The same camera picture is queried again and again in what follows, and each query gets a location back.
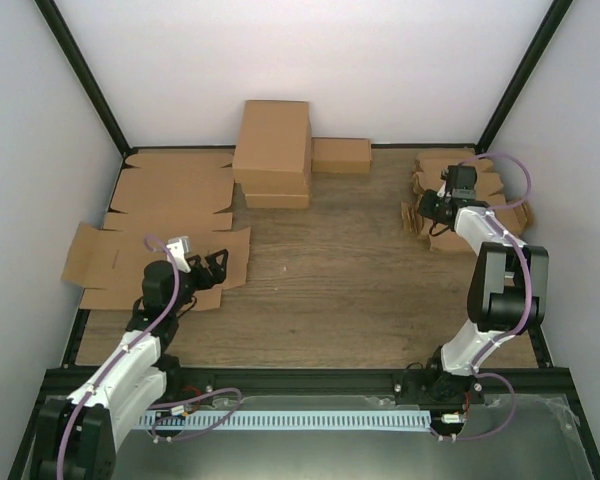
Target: black frame post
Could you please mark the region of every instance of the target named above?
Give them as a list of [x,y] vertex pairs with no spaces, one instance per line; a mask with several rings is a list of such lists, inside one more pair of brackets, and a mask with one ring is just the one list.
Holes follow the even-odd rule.
[[65,23],[64,18],[62,18],[62,14],[56,5],[56,2],[53,0],[35,0],[35,2],[42,13],[42,16],[47,21],[47,24],[53,32],[53,35],[56,37],[60,48],[62,48],[62,51],[67,57],[67,60],[69,60],[69,63],[71,64],[73,71],[76,73],[78,80],[80,80],[84,91],[89,96],[89,99],[96,109],[96,112],[98,112],[102,123],[109,132],[109,135],[111,135],[113,143],[115,143],[116,147],[120,151],[120,155],[122,155],[123,158],[126,158],[131,152],[131,147],[129,146],[127,139],[124,137],[118,122],[113,116],[113,112],[109,108],[109,104],[105,100],[104,95],[102,94],[95,77],[91,73],[86,60],[82,56],[82,53],[78,48],[78,44],[73,39],[73,35],[71,35],[71,32],[69,31],[69,27]]
[[558,26],[560,26],[560,23],[569,10],[572,2],[573,0],[553,0],[553,3],[549,7],[549,10],[547,10],[542,23],[540,23],[540,27],[538,27],[538,31],[533,37],[533,40],[531,40],[529,48],[527,48],[527,51],[522,57],[520,65],[518,65],[516,72],[513,74],[513,78],[511,78],[504,95],[502,95],[496,110],[493,112],[493,115],[491,115],[491,119],[478,141],[478,153],[486,152],[491,146],[491,143],[493,143],[498,131],[500,131],[509,112],[516,103],[520,92],[522,92],[527,80],[529,80],[529,77],[533,73],[533,70],[542,57],[547,45],[549,45],[551,38],[553,38],[553,34],[556,33]]

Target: white panel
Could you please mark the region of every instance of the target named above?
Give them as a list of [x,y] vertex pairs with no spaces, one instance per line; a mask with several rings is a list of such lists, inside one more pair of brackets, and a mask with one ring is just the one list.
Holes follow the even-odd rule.
[[550,0],[60,0],[132,145],[234,144],[243,101],[316,135],[477,141]]
[[538,225],[527,240],[550,256],[543,329],[600,450],[600,0],[573,3],[495,148],[531,170]]
[[0,1],[0,478],[80,289],[60,274],[80,220],[99,222],[120,158],[32,1]]

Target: wood surface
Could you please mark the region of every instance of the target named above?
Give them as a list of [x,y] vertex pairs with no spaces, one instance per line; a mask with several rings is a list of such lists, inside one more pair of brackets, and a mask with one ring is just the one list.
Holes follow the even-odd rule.
[[[374,149],[369,175],[314,174],[309,210],[248,210],[236,186],[234,226],[252,227],[247,284],[184,316],[168,353],[209,367],[425,362],[465,321],[475,256],[430,252],[403,229],[415,154]],[[128,318],[91,312],[77,363],[102,363]],[[485,366],[535,367],[528,337]]]

